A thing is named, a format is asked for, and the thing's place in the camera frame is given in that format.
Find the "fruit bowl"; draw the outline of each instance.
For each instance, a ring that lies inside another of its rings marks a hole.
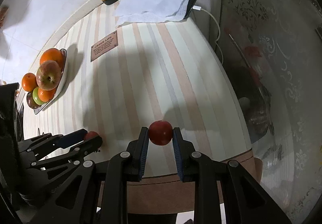
[[[68,73],[68,61],[67,61],[67,51],[65,49],[60,50],[62,55],[64,56],[64,65],[62,67],[62,78],[57,86],[57,90],[55,92],[54,97],[49,101],[46,102],[45,104],[41,105],[39,108],[33,110],[35,114],[38,114],[41,110],[43,110],[45,107],[47,107],[62,91],[64,88],[64,85],[67,80],[67,73]]]

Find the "glass panel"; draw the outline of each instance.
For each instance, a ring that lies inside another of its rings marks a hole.
[[[321,195],[322,15],[316,0],[223,0],[219,45],[261,185],[293,223]]]

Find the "orange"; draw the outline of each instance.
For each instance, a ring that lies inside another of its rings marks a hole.
[[[56,92],[56,88],[51,91],[45,91],[43,89],[38,89],[38,97],[43,102],[48,102],[53,99]]]
[[[58,63],[59,67],[62,68],[64,65],[64,56],[60,50],[51,48],[45,51],[40,57],[40,65],[42,65],[45,61],[55,61]]]
[[[34,75],[31,72],[26,73],[22,78],[21,86],[27,92],[33,91],[33,89],[38,87],[37,81],[36,81],[36,75]]]

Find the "black phone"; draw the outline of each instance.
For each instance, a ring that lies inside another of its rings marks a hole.
[[[184,17],[184,19],[189,17],[189,14],[191,13],[192,7],[194,6],[194,4],[196,3],[197,0],[189,0],[188,2],[188,6],[187,6],[187,11],[186,11],[186,15]]]

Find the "striped tablecloth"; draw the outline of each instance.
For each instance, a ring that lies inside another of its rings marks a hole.
[[[141,127],[164,119],[180,127],[184,139],[214,160],[250,150],[235,93],[194,22],[188,18],[116,29],[117,5],[99,6],[57,43],[55,47],[68,54],[66,85],[38,115],[24,100],[25,138],[37,136],[38,128],[53,135],[81,128],[97,131],[103,138],[101,152],[87,158],[100,162],[125,150]],[[90,62],[91,46],[115,30],[119,46]],[[36,72],[38,63],[31,72]],[[144,176],[173,173],[172,143],[163,147],[150,143]]]

